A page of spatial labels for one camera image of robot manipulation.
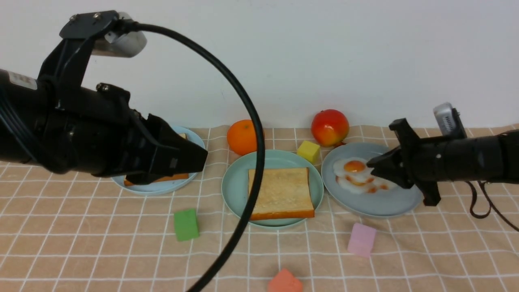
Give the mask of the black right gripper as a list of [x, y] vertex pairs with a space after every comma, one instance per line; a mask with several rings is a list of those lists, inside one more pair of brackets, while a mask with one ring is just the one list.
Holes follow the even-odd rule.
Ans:
[[443, 135], [420, 138], [405, 118], [394, 120], [389, 128], [400, 145], [367, 162], [373, 168], [374, 185], [382, 190], [415, 185], [423, 194], [423, 204], [436, 206], [441, 201], [438, 182], [447, 178], [443, 157], [454, 139]]

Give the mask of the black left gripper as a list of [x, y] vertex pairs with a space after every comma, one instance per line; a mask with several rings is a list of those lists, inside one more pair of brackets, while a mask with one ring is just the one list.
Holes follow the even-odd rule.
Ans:
[[118, 11], [73, 15], [41, 65], [37, 79], [49, 86], [49, 111], [36, 160], [47, 170], [126, 175], [135, 185], [203, 170], [208, 151], [162, 118], [130, 109], [128, 91], [104, 83], [83, 88], [96, 40], [109, 31], [131, 32], [127, 24], [133, 20]]

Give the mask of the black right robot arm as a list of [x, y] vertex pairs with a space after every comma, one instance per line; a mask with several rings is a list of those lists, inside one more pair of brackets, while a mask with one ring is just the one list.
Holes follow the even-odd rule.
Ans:
[[404, 189], [416, 186], [426, 206], [440, 202], [438, 182], [487, 181], [518, 184], [519, 133], [468, 138], [458, 127], [454, 133], [420, 138], [404, 118], [394, 120], [390, 130], [399, 146], [367, 162], [376, 177]]

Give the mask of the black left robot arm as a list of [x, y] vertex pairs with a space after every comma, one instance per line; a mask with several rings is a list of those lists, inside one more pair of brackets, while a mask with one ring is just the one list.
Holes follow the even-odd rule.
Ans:
[[131, 58], [143, 50], [144, 34], [124, 29], [132, 22], [118, 11], [73, 15], [37, 78], [1, 71], [1, 161], [55, 174], [129, 176], [136, 185], [203, 170], [204, 145], [131, 109], [130, 92], [82, 86], [92, 55]]

